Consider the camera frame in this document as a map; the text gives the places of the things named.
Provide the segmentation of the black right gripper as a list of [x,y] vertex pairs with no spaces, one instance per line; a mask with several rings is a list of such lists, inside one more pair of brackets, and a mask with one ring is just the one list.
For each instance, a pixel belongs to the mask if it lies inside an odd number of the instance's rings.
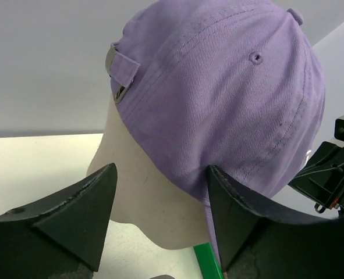
[[317,213],[344,214],[344,147],[323,142],[289,186],[314,201]]

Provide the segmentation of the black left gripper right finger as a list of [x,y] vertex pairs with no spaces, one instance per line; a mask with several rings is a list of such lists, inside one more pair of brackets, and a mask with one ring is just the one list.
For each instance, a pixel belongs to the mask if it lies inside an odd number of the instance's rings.
[[229,278],[344,278],[344,217],[288,208],[215,166],[207,180],[219,259]]

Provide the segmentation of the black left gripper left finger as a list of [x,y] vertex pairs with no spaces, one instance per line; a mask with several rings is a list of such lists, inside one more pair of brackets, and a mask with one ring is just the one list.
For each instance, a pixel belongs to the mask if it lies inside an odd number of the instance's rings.
[[92,278],[104,249],[115,164],[0,215],[0,278]]

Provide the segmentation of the purple baseball cap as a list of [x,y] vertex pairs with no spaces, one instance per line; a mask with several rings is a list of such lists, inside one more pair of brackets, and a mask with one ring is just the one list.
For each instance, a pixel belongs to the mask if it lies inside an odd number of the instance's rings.
[[325,106],[303,17],[271,1],[157,1],[106,56],[113,101],[154,166],[203,204],[206,169],[266,197],[308,161]]

